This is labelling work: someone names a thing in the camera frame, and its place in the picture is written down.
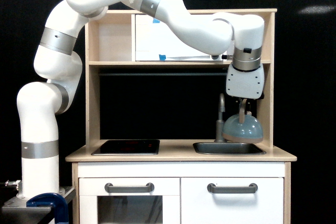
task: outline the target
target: black cooktop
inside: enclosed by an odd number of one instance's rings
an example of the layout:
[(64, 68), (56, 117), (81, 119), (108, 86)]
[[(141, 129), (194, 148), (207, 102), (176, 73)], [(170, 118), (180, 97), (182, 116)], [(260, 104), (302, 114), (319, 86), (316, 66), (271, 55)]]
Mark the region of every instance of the black cooktop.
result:
[(91, 155), (156, 155), (159, 144), (157, 139), (108, 140)]

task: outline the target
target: faucet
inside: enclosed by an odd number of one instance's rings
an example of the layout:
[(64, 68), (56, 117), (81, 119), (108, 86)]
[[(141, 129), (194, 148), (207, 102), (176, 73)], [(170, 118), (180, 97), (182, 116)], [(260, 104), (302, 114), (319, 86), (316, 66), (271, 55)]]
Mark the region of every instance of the faucet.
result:
[(218, 120), (216, 121), (216, 143), (225, 143), (226, 140), (222, 136), (222, 130), (224, 126), (223, 112), (225, 112), (224, 94), (219, 95), (218, 104)]

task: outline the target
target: gray handle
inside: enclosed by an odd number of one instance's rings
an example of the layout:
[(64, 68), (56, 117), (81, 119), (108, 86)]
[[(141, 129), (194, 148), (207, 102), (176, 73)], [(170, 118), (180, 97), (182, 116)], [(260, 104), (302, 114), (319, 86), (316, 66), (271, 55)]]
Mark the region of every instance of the gray handle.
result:
[(213, 194), (254, 194), (258, 190), (258, 186), (254, 183), (249, 186), (241, 187), (219, 187), (215, 184), (209, 184), (207, 186), (208, 192)]
[(107, 193), (150, 193), (154, 191), (154, 185), (148, 183), (145, 186), (113, 186), (111, 183), (105, 185)]

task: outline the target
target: kettle handle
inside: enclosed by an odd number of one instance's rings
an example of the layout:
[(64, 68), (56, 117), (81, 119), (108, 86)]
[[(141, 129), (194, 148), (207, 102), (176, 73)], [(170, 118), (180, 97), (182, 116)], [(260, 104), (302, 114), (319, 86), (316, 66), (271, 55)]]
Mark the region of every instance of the kettle handle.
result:
[(239, 108), (239, 123), (245, 122), (245, 107), (246, 107), (246, 98), (242, 100)]

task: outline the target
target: metal sink basin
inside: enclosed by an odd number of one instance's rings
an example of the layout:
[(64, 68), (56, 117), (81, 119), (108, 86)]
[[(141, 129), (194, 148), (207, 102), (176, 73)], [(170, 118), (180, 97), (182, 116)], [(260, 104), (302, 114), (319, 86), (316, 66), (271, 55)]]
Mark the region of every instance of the metal sink basin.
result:
[(200, 154), (238, 154), (238, 155), (260, 155), (265, 151), (254, 144), (245, 143), (215, 143), (203, 142), (194, 143), (194, 149)]

